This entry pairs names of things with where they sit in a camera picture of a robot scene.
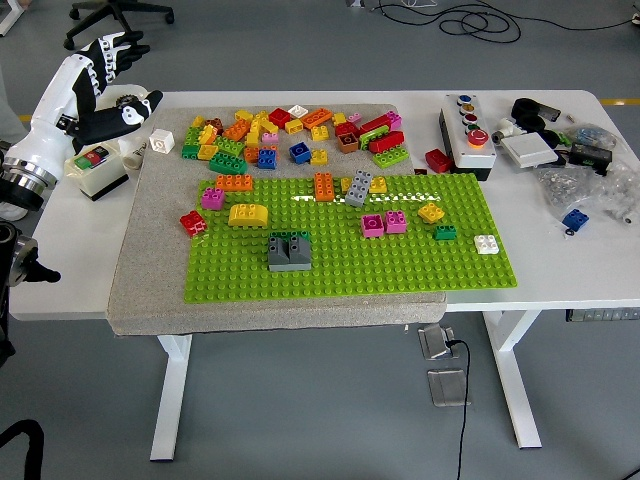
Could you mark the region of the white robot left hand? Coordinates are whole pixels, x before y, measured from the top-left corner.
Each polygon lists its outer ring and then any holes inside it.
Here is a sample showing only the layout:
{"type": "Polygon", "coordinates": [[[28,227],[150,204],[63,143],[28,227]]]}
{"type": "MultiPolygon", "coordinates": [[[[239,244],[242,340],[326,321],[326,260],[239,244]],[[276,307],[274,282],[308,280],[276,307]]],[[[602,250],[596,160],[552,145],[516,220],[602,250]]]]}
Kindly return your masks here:
{"type": "Polygon", "coordinates": [[[30,131],[8,150],[4,170],[40,170],[58,179],[64,162],[82,147],[140,128],[162,92],[102,110],[97,101],[117,75],[150,51],[142,38],[140,31],[108,34],[65,58],[34,111],[30,131]]]}

